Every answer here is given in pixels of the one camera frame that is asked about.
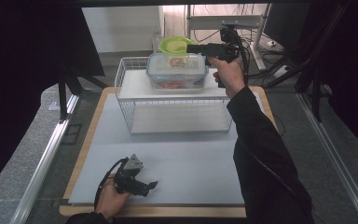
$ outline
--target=white wire basket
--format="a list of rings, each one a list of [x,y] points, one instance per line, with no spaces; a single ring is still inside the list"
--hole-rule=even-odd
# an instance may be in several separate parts
[[[214,80],[201,91],[157,91],[145,73],[147,60],[123,58],[117,70],[116,97],[130,133],[229,131],[229,98]]]

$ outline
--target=food container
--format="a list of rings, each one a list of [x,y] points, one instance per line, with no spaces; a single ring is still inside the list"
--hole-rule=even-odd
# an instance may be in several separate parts
[[[194,42],[183,36],[174,36],[163,39],[158,44],[158,49],[168,66],[185,67],[188,61],[187,45],[189,44]]]
[[[188,54],[186,66],[172,67],[165,63],[164,54],[155,53],[149,56],[146,74],[154,89],[202,89],[208,68],[199,54]]]

